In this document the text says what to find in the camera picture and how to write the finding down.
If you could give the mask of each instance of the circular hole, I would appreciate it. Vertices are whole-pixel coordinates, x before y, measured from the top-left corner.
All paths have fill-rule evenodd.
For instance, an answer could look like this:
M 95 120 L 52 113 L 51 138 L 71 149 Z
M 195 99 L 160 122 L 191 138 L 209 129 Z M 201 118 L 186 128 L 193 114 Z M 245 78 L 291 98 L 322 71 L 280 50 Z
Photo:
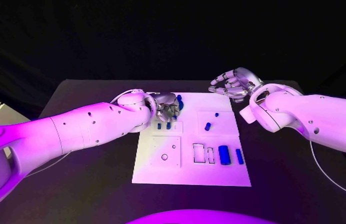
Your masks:
M 160 158 L 166 161 L 169 159 L 167 154 L 163 154 Z

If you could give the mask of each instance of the robotic hand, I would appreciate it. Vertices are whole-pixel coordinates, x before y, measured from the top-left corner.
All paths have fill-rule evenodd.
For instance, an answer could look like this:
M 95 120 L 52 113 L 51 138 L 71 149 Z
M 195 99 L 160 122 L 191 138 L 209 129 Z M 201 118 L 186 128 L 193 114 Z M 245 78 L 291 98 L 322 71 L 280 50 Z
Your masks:
M 270 132 L 290 127 L 310 141 L 346 152 L 346 99 L 303 95 L 286 85 L 266 84 L 242 67 L 218 76 L 211 84 L 224 80 L 227 88 L 211 86 L 209 91 L 237 103 L 250 95 L 250 104 L 240 111 L 250 124 L 258 121 Z
M 51 159 L 140 132 L 155 116 L 163 122 L 173 122 L 179 102 L 173 93 L 147 94 L 133 89 L 111 103 L 101 102 L 52 117 L 0 126 L 0 150 L 10 148 L 13 161 L 10 164 L 0 151 L 0 201 L 33 169 Z

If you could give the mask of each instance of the cable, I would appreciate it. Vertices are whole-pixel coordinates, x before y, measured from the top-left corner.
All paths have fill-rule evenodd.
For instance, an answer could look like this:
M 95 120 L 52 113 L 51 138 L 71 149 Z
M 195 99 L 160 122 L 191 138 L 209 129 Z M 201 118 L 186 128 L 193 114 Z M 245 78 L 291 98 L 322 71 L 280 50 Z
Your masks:
M 325 174 L 325 176 L 328 177 L 328 179 L 340 187 L 340 189 L 343 189 L 343 190 L 346 191 L 346 189 L 332 180 L 332 178 L 329 177 L 329 175 L 328 175 L 326 172 L 323 171 L 323 168 L 322 168 L 322 166 L 320 166 L 320 164 L 319 164 L 319 162 L 317 162 L 317 159 L 316 159 L 316 153 L 315 153 L 315 148 L 313 148 L 313 143 L 312 143 L 312 141 L 310 141 L 310 147 L 312 147 L 313 159 L 315 159 L 315 161 L 316 161 L 316 164 L 317 164 L 317 166 L 319 166 L 320 171 L 323 172 L 323 174 Z
M 28 178 L 29 176 L 38 174 L 38 173 L 42 172 L 44 170 L 46 170 L 49 167 L 52 167 L 52 166 L 68 156 L 68 154 L 69 154 L 71 152 L 72 152 L 72 151 L 69 151 L 69 152 L 65 154 L 65 156 L 64 156 L 52 165 L 49 165 L 49 166 L 45 167 L 44 169 L 38 170 L 35 173 L 29 174 L 29 175 L 26 176 L 26 178 Z
M 113 104 L 113 103 L 117 101 L 117 99 L 118 99 L 126 93 L 133 92 L 133 91 L 136 91 L 136 90 L 139 90 L 139 89 L 127 90 L 127 91 L 124 91 L 121 94 L 118 94 L 117 97 L 111 100 L 110 104 Z

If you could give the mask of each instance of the white board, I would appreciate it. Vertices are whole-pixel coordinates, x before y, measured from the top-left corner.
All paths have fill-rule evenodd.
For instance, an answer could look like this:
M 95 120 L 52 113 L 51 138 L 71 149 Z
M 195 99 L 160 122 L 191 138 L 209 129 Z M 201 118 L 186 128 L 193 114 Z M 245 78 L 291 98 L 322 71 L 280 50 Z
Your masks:
M 155 119 L 140 132 L 131 182 L 251 187 L 244 154 L 244 164 L 237 157 L 242 145 L 229 98 L 215 93 L 175 94 L 183 101 L 178 122 L 167 129 L 167 124 Z M 231 165 L 221 164 L 222 145 L 228 146 Z M 205 156 L 205 163 L 195 162 L 195 155 L 201 160 Z

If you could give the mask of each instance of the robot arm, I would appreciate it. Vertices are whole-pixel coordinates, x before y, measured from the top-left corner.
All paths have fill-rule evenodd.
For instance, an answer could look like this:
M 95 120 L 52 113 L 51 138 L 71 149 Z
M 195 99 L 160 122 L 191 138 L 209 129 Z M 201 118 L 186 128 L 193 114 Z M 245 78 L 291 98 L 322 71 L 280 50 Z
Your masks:
M 232 86 L 238 85 L 244 89 L 242 96 L 251 96 L 250 105 L 240 112 L 245 121 L 258 121 L 270 132 L 277 132 L 284 127 L 294 128 L 306 139 L 346 152 L 346 99 L 303 95 L 280 84 L 264 85 L 261 79 L 242 67 L 231 72 Z M 212 86 L 209 91 L 228 95 L 235 100 L 229 90 L 237 87 L 232 86 Z
M 175 121 L 176 95 L 149 95 L 136 89 L 118 96 L 117 103 L 87 105 L 52 117 L 0 126 L 0 150 L 10 148 L 13 166 L 0 152 L 0 201 L 26 175 L 51 159 L 108 143 L 127 133 L 140 132 L 155 116 Z

